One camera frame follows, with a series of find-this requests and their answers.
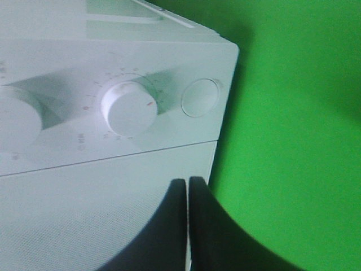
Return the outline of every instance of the green wall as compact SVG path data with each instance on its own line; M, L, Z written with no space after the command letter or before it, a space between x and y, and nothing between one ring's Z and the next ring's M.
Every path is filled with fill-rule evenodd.
M211 187L307 270L361 270L361 1L153 0L241 49Z

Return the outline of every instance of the white washing machine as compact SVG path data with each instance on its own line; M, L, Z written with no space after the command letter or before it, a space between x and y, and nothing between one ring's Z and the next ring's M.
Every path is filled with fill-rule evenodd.
M237 55L145 1L2 0L0 270L95 270L208 180Z

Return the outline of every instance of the appliance top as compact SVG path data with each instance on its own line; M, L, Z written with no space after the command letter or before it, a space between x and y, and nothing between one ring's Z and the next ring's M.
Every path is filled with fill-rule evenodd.
M2 0L0 38L226 42L144 0Z

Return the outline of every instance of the white knob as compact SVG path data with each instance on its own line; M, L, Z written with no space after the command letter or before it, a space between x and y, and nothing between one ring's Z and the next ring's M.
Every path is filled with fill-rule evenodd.
M132 137L147 130L157 116L157 104L145 87L126 81L111 87L101 101L109 128L120 136Z
M26 90L0 86L0 152L21 151L42 130L41 105Z

